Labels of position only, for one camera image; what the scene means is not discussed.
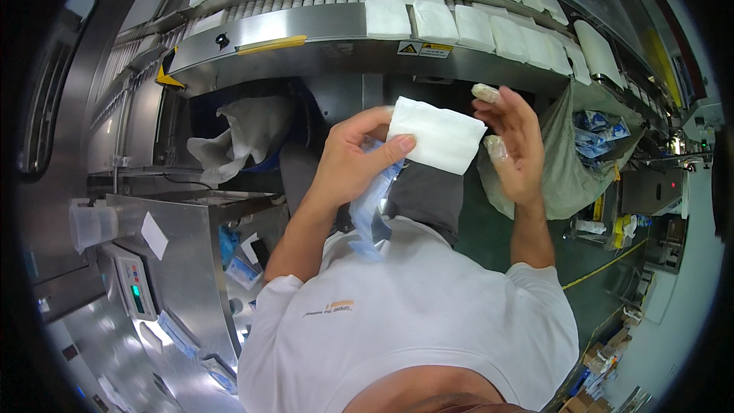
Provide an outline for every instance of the clear plastic bag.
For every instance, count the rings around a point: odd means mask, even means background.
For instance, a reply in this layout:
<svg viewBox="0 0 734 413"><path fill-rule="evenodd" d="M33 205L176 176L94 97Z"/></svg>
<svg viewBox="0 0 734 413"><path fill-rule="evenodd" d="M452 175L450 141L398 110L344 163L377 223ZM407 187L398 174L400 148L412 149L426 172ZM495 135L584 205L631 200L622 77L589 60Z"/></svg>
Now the clear plastic bag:
<svg viewBox="0 0 734 413"><path fill-rule="evenodd" d="M369 153L381 145L382 142L368 138L362 144L362 150ZM349 205L349 215L352 216L354 228L360 235L360 240L350 241L349 247L367 260L381 262L390 249L390 237L393 231L382 220L382 209L388 200L390 186L398 177L404 161L400 160L383 169L372 179L367 190Z"/></svg>

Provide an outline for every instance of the white gauze pad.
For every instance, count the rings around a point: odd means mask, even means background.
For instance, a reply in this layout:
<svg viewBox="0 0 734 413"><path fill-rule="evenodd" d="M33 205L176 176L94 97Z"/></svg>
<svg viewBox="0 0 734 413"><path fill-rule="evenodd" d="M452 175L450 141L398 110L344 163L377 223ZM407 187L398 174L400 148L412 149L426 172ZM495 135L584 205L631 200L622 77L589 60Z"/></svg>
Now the white gauze pad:
<svg viewBox="0 0 734 413"><path fill-rule="evenodd" d="M487 126L449 109L400 96L395 103L388 140L400 134L416 137L408 160L462 175L471 164Z"/></svg>

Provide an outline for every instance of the plastic jug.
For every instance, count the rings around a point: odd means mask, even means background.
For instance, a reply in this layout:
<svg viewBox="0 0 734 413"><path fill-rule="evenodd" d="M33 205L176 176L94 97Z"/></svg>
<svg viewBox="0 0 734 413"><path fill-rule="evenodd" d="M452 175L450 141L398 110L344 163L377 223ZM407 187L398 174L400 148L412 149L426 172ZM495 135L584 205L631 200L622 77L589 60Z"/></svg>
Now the plastic jug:
<svg viewBox="0 0 734 413"><path fill-rule="evenodd" d="M69 206L69 227L74 249L82 253L87 247L112 241L117 238L117 212L104 203L94 207L88 205L89 198L75 198Z"/></svg>

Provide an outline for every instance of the warning label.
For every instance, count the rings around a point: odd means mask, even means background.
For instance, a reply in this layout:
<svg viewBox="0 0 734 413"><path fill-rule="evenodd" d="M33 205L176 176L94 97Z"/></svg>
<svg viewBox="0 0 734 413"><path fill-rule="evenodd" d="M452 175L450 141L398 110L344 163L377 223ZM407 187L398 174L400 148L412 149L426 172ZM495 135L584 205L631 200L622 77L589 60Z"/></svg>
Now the warning label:
<svg viewBox="0 0 734 413"><path fill-rule="evenodd" d="M401 41L398 44L398 54L403 56L418 56L421 44L416 41Z"/></svg>
<svg viewBox="0 0 734 413"><path fill-rule="evenodd" d="M446 59L454 47L442 44L423 44L419 56L427 56L428 58Z"/></svg>
<svg viewBox="0 0 734 413"><path fill-rule="evenodd" d="M422 41L401 41L398 55L425 56L426 58L446 59L454 47L443 44L427 44Z"/></svg>

